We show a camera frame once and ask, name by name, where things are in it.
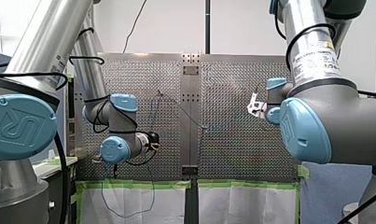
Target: metal frame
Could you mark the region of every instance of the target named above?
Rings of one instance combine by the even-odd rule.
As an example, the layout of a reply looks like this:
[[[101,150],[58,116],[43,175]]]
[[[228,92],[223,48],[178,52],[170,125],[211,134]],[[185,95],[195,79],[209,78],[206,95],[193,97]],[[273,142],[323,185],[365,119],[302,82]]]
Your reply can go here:
[[[172,94],[172,98],[175,100],[175,103],[172,101],[165,100],[163,109],[166,109],[167,111],[162,111],[166,114],[165,116],[174,117],[173,120],[178,119],[178,125],[179,130],[174,130],[174,132],[177,132],[177,138],[179,139],[179,168],[180,170],[179,174],[177,175],[175,171],[173,172],[173,175],[168,174],[167,176],[162,176],[162,174],[156,174],[154,176],[155,180],[175,180],[175,179],[197,179],[197,178],[223,178],[223,179],[247,179],[247,180],[266,180],[266,181],[274,181],[274,182],[296,182],[297,181],[297,172],[294,169],[294,165],[296,164],[296,161],[294,161],[290,156],[288,156],[287,152],[282,149],[282,142],[281,137],[279,134],[279,130],[277,128],[272,127],[271,125],[267,124],[263,120],[257,120],[253,121],[252,125],[258,125],[258,122],[262,122],[261,125],[264,125],[265,128],[271,129],[268,133],[261,133],[260,136],[258,135],[261,132],[261,130],[258,127],[255,127],[255,129],[250,130],[251,133],[257,134],[261,140],[264,141],[264,139],[269,139],[269,141],[277,141],[277,144],[271,146],[267,145],[267,143],[258,143],[262,144],[259,147],[271,147],[272,148],[272,154],[270,156],[272,157],[278,157],[277,160],[274,162],[280,162],[280,164],[274,164],[275,166],[278,165],[279,170],[284,169],[283,165],[289,166],[289,170],[285,171],[281,175],[268,175],[268,176],[262,176],[258,175],[258,173],[252,173],[250,169],[255,168],[255,164],[252,163],[252,167],[246,167],[249,165],[249,163],[244,163],[244,169],[239,172],[223,172],[221,170],[214,170],[213,172],[206,173],[205,169],[212,169],[211,167],[208,168],[208,162],[200,161],[200,155],[201,151],[203,151],[203,148],[205,148],[205,144],[208,144],[208,142],[205,141],[205,137],[202,138],[202,135],[206,132],[205,130],[205,123],[202,125],[202,119],[206,118],[206,114],[208,113],[205,108],[203,108],[203,104],[207,104],[208,99],[205,99],[205,94],[207,89],[204,87],[203,79],[203,73],[205,73],[206,76],[209,76],[208,67],[220,67],[222,68],[223,63],[228,64],[232,67],[241,67],[244,72],[244,78],[250,78],[250,76],[247,76],[247,74],[252,73],[252,78],[259,78],[256,77],[260,75],[260,73],[256,73],[257,70],[260,70],[265,74],[265,76],[260,77],[261,81],[265,81],[268,77],[279,77],[279,76],[287,76],[289,73],[287,72],[284,64],[284,57],[278,57],[278,56],[229,56],[229,55],[200,55],[200,54],[117,54],[117,53],[103,53],[100,54],[102,58],[105,59],[107,62],[104,66],[104,74],[105,74],[105,82],[107,82],[107,88],[110,90],[110,92],[115,92],[115,89],[117,91],[122,91],[119,85],[124,86],[127,88],[128,93],[137,94],[138,97],[144,95],[143,101],[141,101],[141,111],[143,113],[147,113],[148,109],[148,95],[150,94],[156,94],[157,92],[157,86],[161,85],[160,88],[169,89],[167,94]],[[142,71],[133,71],[133,69],[137,69],[138,65],[136,63],[140,63],[144,68],[142,68]],[[174,67],[172,74],[166,74],[167,71],[162,71],[162,66],[168,66],[167,64],[171,63]],[[118,66],[124,66],[126,64],[131,64],[134,68],[130,69],[129,67],[123,68],[124,70],[118,70]],[[154,71],[156,75],[158,76],[155,78],[161,78],[162,73],[164,73],[165,76],[179,76],[179,80],[174,80],[173,84],[176,82],[179,83],[178,86],[173,85],[164,85],[155,83],[156,85],[153,86],[153,89],[150,89],[151,87],[145,86],[145,89],[137,90],[134,87],[131,87],[131,85],[128,85],[129,80],[134,80],[138,77],[123,77],[127,76],[129,74],[120,74],[120,73],[129,73],[129,72],[135,72],[135,74],[138,73],[145,73],[147,78],[150,78],[151,74],[147,71],[147,69],[157,69],[158,71]],[[115,78],[115,80],[110,80],[107,73],[112,73],[112,75]],[[243,86],[244,89],[244,97],[250,97],[252,94],[252,91],[254,90],[253,84],[248,83],[248,86]],[[83,149],[82,151],[85,151],[84,149],[87,144],[84,143],[85,138],[85,132],[89,132],[89,129],[91,126],[88,126],[88,124],[82,123],[82,117],[81,117],[81,110],[83,107],[82,99],[81,99],[81,90],[78,87],[78,84],[75,82],[75,111],[76,111],[76,147]],[[262,100],[264,100],[265,96],[264,94],[261,95]],[[240,104],[248,104],[249,99],[247,101],[239,102]],[[140,114],[138,114],[138,123],[141,124],[142,122],[142,116],[140,118]],[[143,129],[143,131],[147,128],[147,124],[144,124],[144,126],[140,127],[140,129]],[[234,130],[235,134],[238,134],[239,132],[245,132],[244,130]],[[104,139],[106,136],[106,133],[99,134],[99,135],[93,135],[91,137],[93,138]],[[163,155],[167,154],[167,148],[163,148],[161,150],[163,151]],[[239,151],[231,152],[233,158],[241,156],[241,160],[244,160],[244,156],[247,156],[246,154],[239,155]],[[159,171],[160,166],[164,166],[164,164],[169,163],[168,161],[153,161],[151,168]],[[131,173],[130,167],[127,167],[125,164],[121,164],[119,169],[121,169],[121,172],[123,174]],[[92,171],[96,174],[95,178],[101,179],[104,178],[104,167],[98,166],[98,168],[93,168]],[[138,176],[133,175],[121,175],[120,178],[137,178],[142,180],[149,180],[150,177],[147,175],[147,170],[142,169],[140,170]]]

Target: vertical metal post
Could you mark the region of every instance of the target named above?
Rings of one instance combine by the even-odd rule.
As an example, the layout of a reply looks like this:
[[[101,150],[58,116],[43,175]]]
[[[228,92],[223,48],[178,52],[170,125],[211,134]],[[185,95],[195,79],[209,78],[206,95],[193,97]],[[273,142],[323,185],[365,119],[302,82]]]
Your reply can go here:
[[[201,64],[199,54],[185,54],[183,58],[182,105],[189,113],[190,118],[185,114],[181,118],[182,123],[185,123],[183,126],[188,127],[186,130],[188,132],[188,164],[182,163],[182,175],[191,183],[190,189],[186,190],[185,224],[196,224],[199,223],[197,177],[199,174],[199,129],[201,128]]]
[[[211,54],[211,0],[205,0],[205,54]]]

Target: white wall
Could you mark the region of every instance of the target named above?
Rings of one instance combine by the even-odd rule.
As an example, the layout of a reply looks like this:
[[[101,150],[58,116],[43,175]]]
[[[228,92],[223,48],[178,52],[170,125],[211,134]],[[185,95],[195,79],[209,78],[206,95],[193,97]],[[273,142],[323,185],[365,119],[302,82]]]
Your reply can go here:
[[[203,52],[204,2],[148,0],[126,52]],[[104,0],[94,8],[104,51],[123,51],[141,4]],[[214,54],[285,54],[286,44],[275,31],[268,0],[213,0],[211,26]],[[341,70],[360,89],[376,90],[376,0],[368,1],[354,21],[342,46]]]
[[[106,52],[122,52],[141,0],[104,0],[94,8]],[[197,52],[204,49],[204,1],[148,0],[126,52]]]

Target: green tape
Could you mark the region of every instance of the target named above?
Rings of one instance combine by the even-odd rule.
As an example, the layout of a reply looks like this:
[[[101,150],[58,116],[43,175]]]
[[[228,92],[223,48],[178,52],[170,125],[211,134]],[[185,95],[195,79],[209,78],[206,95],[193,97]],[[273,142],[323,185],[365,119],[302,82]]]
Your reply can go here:
[[[299,224],[300,220],[300,185],[298,185],[297,191],[296,191],[296,203],[295,203],[295,223]]]
[[[77,223],[80,224],[80,215],[81,215],[81,208],[82,208],[82,195],[83,195],[83,188],[77,184]]]
[[[74,160],[76,157],[66,157],[66,161],[72,161]],[[54,158],[54,160],[52,161],[48,161],[48,165],[61,165],[60,164],[60,157],[57,157],[57,158]]]
[[[247,187],[256,189],[297,189],[299,183],[273,183],[266,181],[251,180],[198,180],[199,188],[231,188],[231,187]]]
[[[308,179],[310,177],[310,171],[303,165],[298,165],[298,176]]]
[[[106,179],[104,181],[78,181],[77,187],[81,189],[189,189],[190,181],[137,181]]]

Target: white cloth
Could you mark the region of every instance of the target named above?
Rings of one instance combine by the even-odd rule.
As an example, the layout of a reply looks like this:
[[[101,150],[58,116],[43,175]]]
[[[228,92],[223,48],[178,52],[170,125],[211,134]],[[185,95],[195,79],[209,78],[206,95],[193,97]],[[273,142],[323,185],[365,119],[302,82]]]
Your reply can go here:
[[[152,197],[152,189],[104,189],[108,206],[123,216],[147,210]],[[184,223],[185,189],[156,189],[153,208],[128,218],[118,217],[106,208],[101,189],[85,189],[81,200],[81,224]]]
[[[295,224],[295,189],[199,189],[200,223]]]

